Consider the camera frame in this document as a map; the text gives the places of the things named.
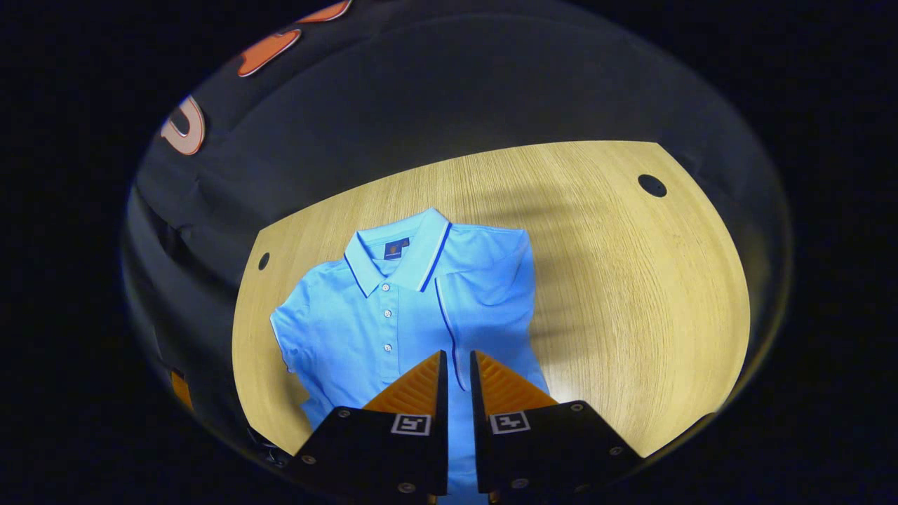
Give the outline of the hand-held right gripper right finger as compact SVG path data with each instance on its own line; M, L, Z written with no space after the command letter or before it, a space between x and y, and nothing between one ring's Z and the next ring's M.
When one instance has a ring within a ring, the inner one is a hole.
M561 403L482 351L469 355L478 491L490 504L577 504L644 459L586 400Z

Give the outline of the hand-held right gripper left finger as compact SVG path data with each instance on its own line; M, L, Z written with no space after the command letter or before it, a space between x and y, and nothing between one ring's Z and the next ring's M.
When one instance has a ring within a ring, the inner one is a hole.
M366 405L331 410L286 476L331 504L436 504L447 492L447 386L437 351Z

